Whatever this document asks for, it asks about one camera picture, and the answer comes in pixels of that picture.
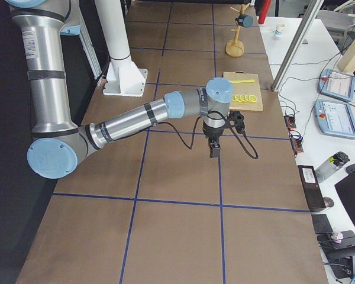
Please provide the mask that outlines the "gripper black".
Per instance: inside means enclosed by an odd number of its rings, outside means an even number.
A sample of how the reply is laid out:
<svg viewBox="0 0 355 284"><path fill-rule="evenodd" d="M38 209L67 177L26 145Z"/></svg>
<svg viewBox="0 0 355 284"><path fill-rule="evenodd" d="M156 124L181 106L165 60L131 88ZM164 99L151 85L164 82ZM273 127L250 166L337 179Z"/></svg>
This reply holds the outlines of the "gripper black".
<svg viewBox="0 0 355 284"><path fill-rule="evenodd" d="M210 158L219 158L221 146L218 140L223 135L226 119L221 114L208 114L204 117L203 133L209 139Z"/></svg>

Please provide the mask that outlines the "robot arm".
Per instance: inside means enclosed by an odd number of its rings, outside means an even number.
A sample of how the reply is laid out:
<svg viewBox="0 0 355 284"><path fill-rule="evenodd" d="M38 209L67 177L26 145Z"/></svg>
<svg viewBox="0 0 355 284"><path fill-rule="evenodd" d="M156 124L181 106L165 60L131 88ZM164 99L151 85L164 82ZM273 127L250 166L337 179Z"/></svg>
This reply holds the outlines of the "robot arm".
<svg viewBox="0 0 355 284"><path fill-rule="evenodd" d="M34 172L48 179L71 174L79 163L105 145L161 124L166 119L197 116L204 121L211 156L220 150L233 86L213 78L203 88L174 91L110 120L79 126L93 85L68 86L61 36L78 35L89 41L78 1L10 1L11 17L20 27L27 61L35 126L27 161Z"/></svg>

